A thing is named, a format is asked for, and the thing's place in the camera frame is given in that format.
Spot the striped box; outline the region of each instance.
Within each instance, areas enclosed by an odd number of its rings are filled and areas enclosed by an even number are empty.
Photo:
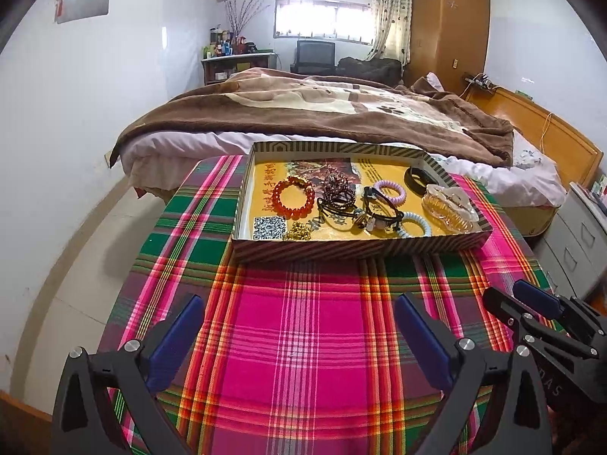
[[[260,162],[287,162],[297,159],[323,158],[394,158],[425,169],[441,185],[458,186],[431,156],[417,148],[391,147],[378,144],[344,142],[256,142],[251,149],[247,171],[236,206],[232,242],[240,262],[289,261],[307,259],[357,259],[371,256],[448,253],[479,248],[493,232],[493,227],[475,207],[479,216],[478,230],[469,234],[389,240],[348,241],[259,241],[244,238],[242,224],[247,224],[247,207],[253,187],[254,166]]]

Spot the orange bead bracelet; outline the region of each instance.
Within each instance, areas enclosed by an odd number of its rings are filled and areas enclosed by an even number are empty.
[[[305,192],[307,200],[303,207],[298,209],[290,209],[283,205],[283,203],[280,201],[280,194],[287,186],[298,186]],[[316,194],[311,182],[299,176],[289,176],[287,179],[279,181],[274,187],[274,192],[272,193],[272,203],[278,215],[299,218],[312,212],[315,197]]]

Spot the yellow paper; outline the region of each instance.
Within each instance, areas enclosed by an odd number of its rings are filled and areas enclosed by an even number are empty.
[[[332,166],[344,173],[351,185],[356,185],[356,206],[363,208],[362,191],[365,186],[373,186],[380,179],[394,181],[407,192],[407,199],[398,209],[402,212],[413,212],[424,217],[432,228],[432,235],[444,235],[444,230],[424,213],[421,206],[421,197],[406,188],[404,183],[405,171],[409,165],[392,159],[312,159],[309,161],[292,162],[260,162],[255,166],[253,199],[249,212],[250,231],[253,234],[253,220],[255,217],[275,216],[277,213],[272,206],[272,193],[274,187],[287,176],[301,176],[312,183],[316,196],[322,196],[322,182],[327,173],[327,167]],[[389,196],[398,196],[396,191],[384,188]],[[284,189],[280,197],[285,207],[298,209],[306,202],[302,189],[289,186]],[[393,217],[394,211],[384,203],[376,202],[372,205],[375,213],[382,213]],[[318,207],[314,205],[312,212],[299,222],[308,224],[312,231],[313,240],[377,240],[384,238],[397,238],[398,236],[388,229],[368,232],[359,229],[353,224],[352,218],[344,218],[333,214],[322,216]],[[290,229],[293,219],[287,219],[287,228]],[[405,231],[415,237],[424,235],[423,229],[415,223],[405,222]]]

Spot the white bed sheet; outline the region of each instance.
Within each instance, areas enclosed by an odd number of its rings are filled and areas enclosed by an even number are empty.
[[[157,132],[129,142],[120,156],[124,173],[133,186],[174,190],[202,159],[248,154],[254,142],[309,140],[353,142],[348,139],[301,135]],[[400,142],[386,145],[417,148]],[[559,207],[565,200],[566,192],[555,163],[518,132],[515,132],[514,138],[515,165],[511,168],[491,167],[453,156],[433,157],[448,173],[479,180],[503,207]]]

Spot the metal screw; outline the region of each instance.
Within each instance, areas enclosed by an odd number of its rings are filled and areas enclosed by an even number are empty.
[[[126,344],[124,344],[124,350],[126,352],[135,352],[140,346],[141,343],[138,340],[129,340]]]
[[[472,339],[463,338],[459,340],[459,347],[465,351],[471,351],[474,349],[474,341]]]
[[[518,346],[517,354],[523,357],[527,357],[529,355],[529,349],[527,349],[525,346]]]
[[[80,357],[82,355],[82,348],[81,347],[76,347],[74,349],[72,349],[72,351],[70,351],[70,357]]]

